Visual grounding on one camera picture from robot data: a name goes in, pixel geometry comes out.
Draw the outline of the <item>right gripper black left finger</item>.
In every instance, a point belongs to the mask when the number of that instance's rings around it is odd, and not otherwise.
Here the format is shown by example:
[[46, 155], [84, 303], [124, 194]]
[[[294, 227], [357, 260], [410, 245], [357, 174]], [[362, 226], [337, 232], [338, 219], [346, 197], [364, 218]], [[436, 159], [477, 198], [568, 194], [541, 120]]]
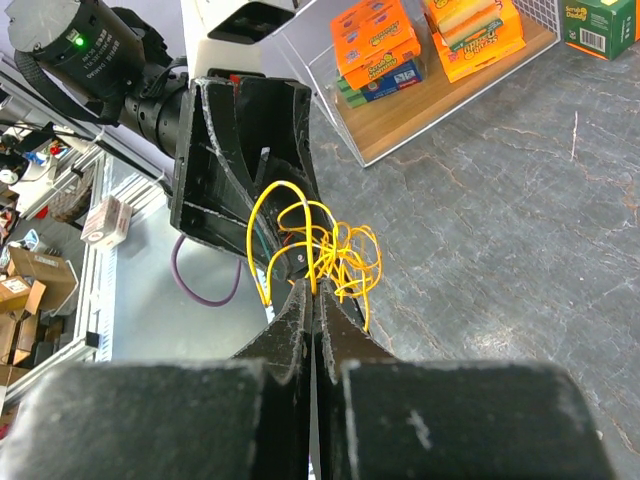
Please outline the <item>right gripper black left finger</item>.
[[304, 479], [306, 281], [234, 357], [74, 363], [44, 375], [1, 446], [5, 479]]

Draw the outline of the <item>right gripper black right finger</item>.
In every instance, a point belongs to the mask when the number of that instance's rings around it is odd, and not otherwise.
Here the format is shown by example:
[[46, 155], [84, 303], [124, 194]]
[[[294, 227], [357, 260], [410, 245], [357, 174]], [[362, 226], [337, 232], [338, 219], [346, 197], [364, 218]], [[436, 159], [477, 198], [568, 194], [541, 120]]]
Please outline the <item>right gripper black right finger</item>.
[[315, 296], [324, 479], [612, 479], [586, 400], [551, 363], [403, 361]]

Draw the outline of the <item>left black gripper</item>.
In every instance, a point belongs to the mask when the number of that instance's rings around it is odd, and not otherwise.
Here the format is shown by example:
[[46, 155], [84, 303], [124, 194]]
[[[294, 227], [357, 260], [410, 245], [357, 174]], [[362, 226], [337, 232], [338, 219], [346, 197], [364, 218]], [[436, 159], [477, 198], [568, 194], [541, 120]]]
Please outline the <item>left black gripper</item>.
[[193, 80], [181, 105], [170, 223], [199, 244], [246, 257], [264, 300], [273, 279], [346, 281], [338, 296], [366, 325], [355, 271], [329, 257], [338, 229], [312, 165], [310, 102], [310, 89], [290, 79]]

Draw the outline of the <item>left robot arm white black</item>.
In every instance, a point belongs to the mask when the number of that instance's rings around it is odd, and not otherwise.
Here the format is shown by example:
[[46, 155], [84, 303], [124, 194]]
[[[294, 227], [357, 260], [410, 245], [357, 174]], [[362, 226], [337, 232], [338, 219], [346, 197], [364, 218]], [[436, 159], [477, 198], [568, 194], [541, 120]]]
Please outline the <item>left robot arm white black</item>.
[[362, 327], [369, 279], [320, 199], [309, 145], [311, 89], [264, 73], [261, 43], [294, 1], [185, 1], [186, 53], [102, 1], [12, 1], [14, 61], [64, 116], [123, 125], [174, 161], [165, 186], [183, 236], [247, 260], [264, 305], [273, 280], [329, 284]]

